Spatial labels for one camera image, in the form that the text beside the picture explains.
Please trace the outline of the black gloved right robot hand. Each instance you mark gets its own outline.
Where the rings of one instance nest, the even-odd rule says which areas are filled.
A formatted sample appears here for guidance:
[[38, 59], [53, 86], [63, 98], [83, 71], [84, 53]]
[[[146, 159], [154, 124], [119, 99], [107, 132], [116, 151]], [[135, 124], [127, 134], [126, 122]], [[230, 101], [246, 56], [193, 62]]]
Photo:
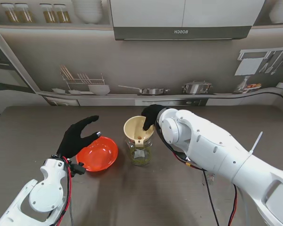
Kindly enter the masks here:
[[144, 131], [147, 131], [152, 125], [155, 124], [159, 113], [164, 109], [166, 109], [165, 106], [157, 104], [150, 105], [143, 109], [141, 116], [145, 117], [145, 122], [143, 124]]

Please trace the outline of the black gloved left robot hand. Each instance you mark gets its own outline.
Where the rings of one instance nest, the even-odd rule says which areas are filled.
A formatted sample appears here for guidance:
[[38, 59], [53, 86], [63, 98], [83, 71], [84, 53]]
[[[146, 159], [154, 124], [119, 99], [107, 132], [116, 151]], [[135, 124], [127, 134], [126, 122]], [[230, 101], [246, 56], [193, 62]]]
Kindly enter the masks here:
[[101, 136], [101, 132], [95, 132], [87, 137], [81, 137], [83, 129], [92, 122], [99, 119], [98, 115], [90, 116], [79, 122], [72, 124], [68, 130], [64, 133], [63, 139], [57, 150], [57, 156], [59, 158], [73, 158], [83, 148], [89, 146], [93, 141], [97, 140]]

